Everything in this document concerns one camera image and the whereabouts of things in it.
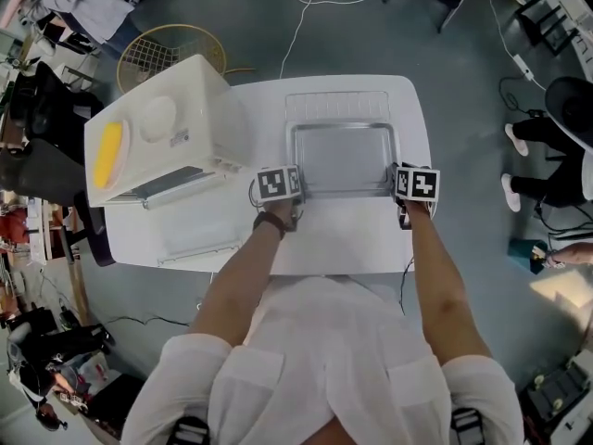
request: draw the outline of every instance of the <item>jeans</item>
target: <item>jeans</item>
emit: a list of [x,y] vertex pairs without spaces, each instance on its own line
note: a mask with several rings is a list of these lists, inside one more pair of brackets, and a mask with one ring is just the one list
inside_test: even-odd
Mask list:
[[101,49],[111,57],[120,59],[130,43],[141,34],[140,30],[132,23],[130,15],[128,15],[113,36],[101,44]]
[[102,51],[105,51],[108,55],[114,59],[120,59],[123,52],[126,50],[128,45],[140,36],[142,33],[132,23],[130,15],[126,16],[126,19],[121,23],[118,30],[105,41],[103,44],[99,44],[89,33],[81,26],[70,13],[59,13],[59,16],[64,22],[76,33],[81,33],[86,36],[96,47],[101,47]]

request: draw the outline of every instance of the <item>gray floor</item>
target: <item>gray floor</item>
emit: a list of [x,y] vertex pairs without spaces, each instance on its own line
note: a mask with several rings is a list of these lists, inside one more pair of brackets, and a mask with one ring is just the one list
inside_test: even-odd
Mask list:
[[[552,58],[541,46],[532,49],[516,22],[511,0],[495,0],[510,50],[523,55],[546,85],[561,75],[582,76],[569,49]],[[191,23],[217,35],[229,68],[253,66],[255,73],[228,77],[230,84],[278,77],[302,5],[296,0],[146,0],[133,19],[145,30],[165,23]],[[441,202],[435,221],[470,292],[480,331],[495,356],[519,385],[571,355],[581,333],[574,320],[529,286],[534,280],[506,256],[511,235],[542,236],[524,203],[511,213],[499,185],[502,172],[543,175],[553,169],[543,162],[543,148],[519,159],[501,131],[505,121],[518,121],[498,96],[498,80],[516,76],[504,52],[487,0],[467,0],[443,34],[435,26],[444,8],[434,0],[391,0],[354,6],[312,6],[287,61],[284,77],[323,74],[399,74],[415,85],[426,120],[433,164],[442,171]],[[115,63],[104,60],[97,76],[98,93],[114,97]],[[543,92],[529,83],[510,83],[525,108],[542,108]],[[554,210],[556,224],[572,223],[578,213]],[[180,273],[115,265],[99,269],[83,255],[91,307],[106,321],[119,315],[149,313],[189,321],[196,301],[208,287],[207,273]],[[367,283],[398,288],[401,275],[361,277]],[[404,304],[420,327],[408,278]],[[141,326],[117,322],[109,326],[118,352],[133,368],[148,373],[164,341],[182,328],[156,322]]]

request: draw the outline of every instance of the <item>black pants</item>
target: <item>black pants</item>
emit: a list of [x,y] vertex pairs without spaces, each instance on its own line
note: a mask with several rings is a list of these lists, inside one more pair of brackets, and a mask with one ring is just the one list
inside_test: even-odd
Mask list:
[[548,180],[513,176],[511,189],[515,193],[543,201],[555,208],[579,205],[583,197],[581,173],[585,150],[566,135],[552,119],[537,118],[515,123],[514,135],[530,142],[543,142],[566,155],[558,170]]

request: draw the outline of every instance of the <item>baking tray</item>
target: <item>baking tray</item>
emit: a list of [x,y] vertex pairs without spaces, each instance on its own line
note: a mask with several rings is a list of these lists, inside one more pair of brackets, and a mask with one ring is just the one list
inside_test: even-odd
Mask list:
[[386,168],[397,161],[393,126],[383,122],[301,123],[288,127],[288,154],[306,198],[390,196]]

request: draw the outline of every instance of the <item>round basket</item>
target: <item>round basket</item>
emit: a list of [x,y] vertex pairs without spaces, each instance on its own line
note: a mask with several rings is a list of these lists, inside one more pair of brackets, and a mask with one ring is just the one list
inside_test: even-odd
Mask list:
[[118,87],[125,94],[163,70],[194,55],[202,55],[220,74],[226,71],[221,42],[192,25],[164,25],[133,40],[118,62]]

